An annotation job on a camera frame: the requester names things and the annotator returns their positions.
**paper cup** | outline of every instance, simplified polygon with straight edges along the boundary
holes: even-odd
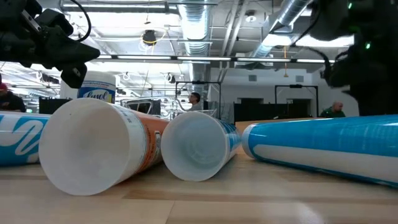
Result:
[[[98,194],[161,161],[167,123],[93,98],[70,101],[43,130],[43,170],[68,194]]]
[[[398,116],[260,123],[242,136],[259,161],[398,187]]]
[[[39,138],[49,120],[47,114],[0,113],[0,166],[39,161]]]
[[[175,176],[203,181],[213,177],[235,155],[240,142],[234,125],[200,112],[188,112],[166,127],[161,151]]]

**wooden table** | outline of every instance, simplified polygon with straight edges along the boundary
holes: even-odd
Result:
[[[39,165],[0,168],[1,224],[390,224],[398,190],[254,161],[184,182],[159,164],[91,197],[56,189]]]

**silver ductwork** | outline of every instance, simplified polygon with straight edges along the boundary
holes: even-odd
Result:
[[[86,12],[161,13],[178,15],[177,7],[175,5],[169,6],[167,2],[164,4],[103,4],[95,1],[79,1],[79,3],[85,8]],[[60,0],[60,9],[63,12],[81,12],[81,9],[71,1]]]
[[[257,47],[257,49],[251,54],[251,57],[266,57],[274,47],[273,45],[268,44],[267,37],[269,32],[272,31],[277,25],[292,27],[293,23],[300,17],[301,13],[306,10],[306,6],[309,4],[310,1],[311,0],[283,1],[280,7],[280,11],[277,12],[276,15],[273,14],[267,17],[263,26],[263,33],[265,33],[265,38],[262,43]]]
[[[210,7],[206,5],[179,5],[178,10],[181,15],[181,28],[184,39],[187,40],[206,40],[210,26]],[[185,49],[190,56],[207,56],[210,46],[203,42],[187,42]],[[210,64],[192,63],[190,64],[190,76],[192,81],[210,81]],[[206,100],[209,85],[193,85],[193,91],[201,94]]]

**person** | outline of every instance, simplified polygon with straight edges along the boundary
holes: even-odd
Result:
[[[0,111],[26,112],[24,100],[11,91],[6,84],[0,84]]]
[[[331,107],[324,110],[320,115],[321,118],[344,118],[345,116],[342,102],[334,102]]]
[[[189,102],[192,104],[191,109],[189,111],[200,111],[202,110],[201,105],[200,105],[200,94],[199,93],[191,93],[189,96]]]

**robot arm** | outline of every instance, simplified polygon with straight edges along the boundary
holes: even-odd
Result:
[[[325,60],[322,78],[331,87],[349,85],[345,93],[356,99],[361,116],[397,114],[397,1],[314,0],[312,7],[308,31],[312,37],[333,40],[354,35],[354,45],[333,65]]]
[[[0,61],[55,67],[67,85],[79,88],[87,72],[85,62],[101,52],[70,39],[72,33],[63,14],[42,12],[36,0],[0,1]]]

